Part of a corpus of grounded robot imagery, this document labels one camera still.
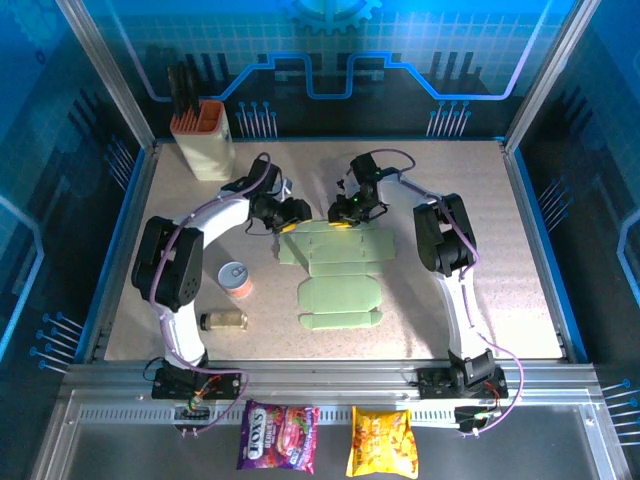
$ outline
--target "snack bag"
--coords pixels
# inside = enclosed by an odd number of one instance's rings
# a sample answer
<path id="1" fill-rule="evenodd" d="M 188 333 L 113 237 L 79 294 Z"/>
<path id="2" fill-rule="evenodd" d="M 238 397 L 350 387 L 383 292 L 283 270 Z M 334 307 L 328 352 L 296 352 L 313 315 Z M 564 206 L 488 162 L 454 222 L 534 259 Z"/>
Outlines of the snack bag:
<path id="1" fill-rule="evenodd" d="M 418 449 L 409 410 L 374 412 L 353 407 L 352 433 L 347 477 L 397 473 L 418 478 Z"/>
<path id="2" fill-rule="evenodd" d="M 238 470 L 286 468 L 313 473 L 319 409 L 247 402 Z"/>

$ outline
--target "purple candy bag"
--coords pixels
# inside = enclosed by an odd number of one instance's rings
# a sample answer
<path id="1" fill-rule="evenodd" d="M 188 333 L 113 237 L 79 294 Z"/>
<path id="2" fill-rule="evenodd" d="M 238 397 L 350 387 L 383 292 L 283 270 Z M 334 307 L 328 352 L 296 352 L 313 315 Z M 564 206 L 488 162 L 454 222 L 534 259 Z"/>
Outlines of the purple candy bag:
<path id="1" fill-rule="evenodd" d="M 249 400 L 242 415 L 238 470 L 286 468 L 313 473 L 319 412 L 317 407 Z"/>

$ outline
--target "speckled table top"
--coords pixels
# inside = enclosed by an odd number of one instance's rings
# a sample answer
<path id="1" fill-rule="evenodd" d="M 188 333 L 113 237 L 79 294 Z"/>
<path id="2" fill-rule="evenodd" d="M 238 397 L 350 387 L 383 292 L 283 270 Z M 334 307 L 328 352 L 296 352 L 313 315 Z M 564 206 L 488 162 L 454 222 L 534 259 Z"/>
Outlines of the speckled table top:
<path id="1" fill-rule="evenodd" d="M 234 177 L 246 174 L 261 151 L 293 180 L 295 197 L 307 200 L 315 219 L 326 218 L 340 179 L 357 154 L 393 147 L 414 155 L 414 182 L 464 200 L 482 262 L 475 285 L 485 324 L 500 345 L 522 358 L 560 358 L 555 329 L 540 286 L 511 185 L 496 142 L 318 141 L 236 144 Z M 404 166 L 394 154 L 376 154 L 381 167 Z M 175 144 L 163 146 L 149 192 L 146 221 L 172 218 L 214 197 L 219 182 L 198 182 Z M 202 287 L 196 311 L 239 308 L 248 328 L 201 332 L 211 359 L 407 359 L 446 358 L 449 343 L 444 306 L 435 280 L 418 259 L 413 220 L 389 213 L 380 226 L 393 228 L 397 258 L 385 262 L 382 321 L 354 330 L 310 331 L 298 316 L 298 285 L 308 278 L 303 267 L 280 265 L 272 236 L 252 237 L 244 226 L 216 240 L 204 255 Z M 231 300 L 215 282 L 226 262 L 245 263 L 254 283 L 244 300 Z M 164 352 L 158 321 L 127 275 L 105 358 L 139 360 Z"/>

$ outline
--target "can lid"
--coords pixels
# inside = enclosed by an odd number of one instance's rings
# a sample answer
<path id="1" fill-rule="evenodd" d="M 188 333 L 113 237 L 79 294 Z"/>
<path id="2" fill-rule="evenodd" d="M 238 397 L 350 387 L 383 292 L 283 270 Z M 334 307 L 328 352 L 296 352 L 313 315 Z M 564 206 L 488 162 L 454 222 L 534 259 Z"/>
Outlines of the can lid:
<path id="1" fill-rule="evenodd" d="M 229 262 L 218 272 L 218 283 L 222 288 L 240 288 L 249 278 L 247 267 L 240 262 Z"/>

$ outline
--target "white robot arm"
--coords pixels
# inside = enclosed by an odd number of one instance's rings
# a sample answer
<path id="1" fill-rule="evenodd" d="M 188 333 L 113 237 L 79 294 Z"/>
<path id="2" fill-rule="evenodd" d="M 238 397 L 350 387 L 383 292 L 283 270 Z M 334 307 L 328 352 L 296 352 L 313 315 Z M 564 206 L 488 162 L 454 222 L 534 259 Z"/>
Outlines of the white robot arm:
<path id="1" fill-rule="evenodd" d="M 430 192 L 405 179 L 395 168 L 381 170 L 371 154 L 356 157 L 338 186 L 344 193 L 329 209 L 330 223 L 354 226 L 390 209 L 413 216 L 418 255 L 436 276 L 447 310 L 452 387 L 464 394 L 491 379 L 497 368 L 493 354 L 476 333 L 465 306 L 465 295 L 469 304 L 475 305 L 473 270 L 466 269 L 473 264 L 473 253 L 441 211 L 441 206 L 448 209 L 447 213 L 475 247 L 462 199 L 456 194 Z"/>
<path id="2" fill-rule="evenodd" d="M 225 185 L 218 198 L 223 199 L 253 184 L 267 166 L 264 160 L 256 159 L 248 176 Z M 165 360 L 174 367 L 186 367 L 176 356 L 192 367 L 207 361 L 195 312 L 203 250 L 224 232 L 249 219 L 261 220 L 274 233 L 288 231 L 297 223 L 311 219 L 311 209 L 306 202 L 287 198 L 287 194 L 291 193 L 290 180 L 284 178 L 275 165 L 269 168 L 264 181 L 257 188 L 245 196 L 213 204 L 195 217 L 177 237 L 172 258 L 162 271 L 155 296 L 156 304 L 163 312 L 161 327 L 168 343 Z M 145 300 L 149 300 L 151 282 L 164 254 L 164 247 L 183 219 L 184 216 L 173 220 L 153 217 L 145 226 L 131 277 L 133 285 Z"/>

